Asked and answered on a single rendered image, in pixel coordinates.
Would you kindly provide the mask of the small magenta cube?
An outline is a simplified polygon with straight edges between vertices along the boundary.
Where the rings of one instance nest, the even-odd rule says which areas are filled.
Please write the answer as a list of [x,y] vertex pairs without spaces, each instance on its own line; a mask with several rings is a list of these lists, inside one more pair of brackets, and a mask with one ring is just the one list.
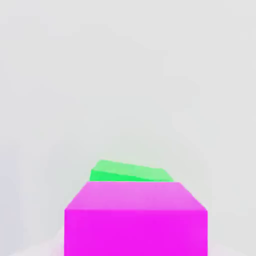
[[208,212],[179,182],[89,181],[64,211],[64,256],[208,256]]

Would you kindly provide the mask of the small green cube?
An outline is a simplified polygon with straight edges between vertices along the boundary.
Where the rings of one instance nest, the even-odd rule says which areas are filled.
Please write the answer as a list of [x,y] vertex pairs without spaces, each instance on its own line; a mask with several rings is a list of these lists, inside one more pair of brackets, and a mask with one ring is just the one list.
[[99,160],[90,171],[90,181],[117,182],[173,182],[162,168]]

